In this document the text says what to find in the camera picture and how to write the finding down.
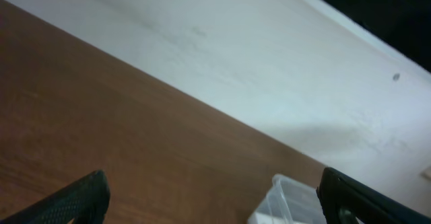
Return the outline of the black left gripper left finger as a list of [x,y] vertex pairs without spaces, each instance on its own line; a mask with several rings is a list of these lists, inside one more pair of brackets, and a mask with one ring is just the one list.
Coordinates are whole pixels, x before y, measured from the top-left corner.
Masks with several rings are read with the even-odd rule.
[[1,223],[102,224],[109,202],[110,190],[105,173],[97,170],[1,220]]

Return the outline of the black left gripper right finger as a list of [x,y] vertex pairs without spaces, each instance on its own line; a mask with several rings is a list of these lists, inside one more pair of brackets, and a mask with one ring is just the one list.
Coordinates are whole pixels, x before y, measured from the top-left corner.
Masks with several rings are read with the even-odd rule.
[[429,217],[332,167],[323,170],[317,196],[328,224],[430,224]]

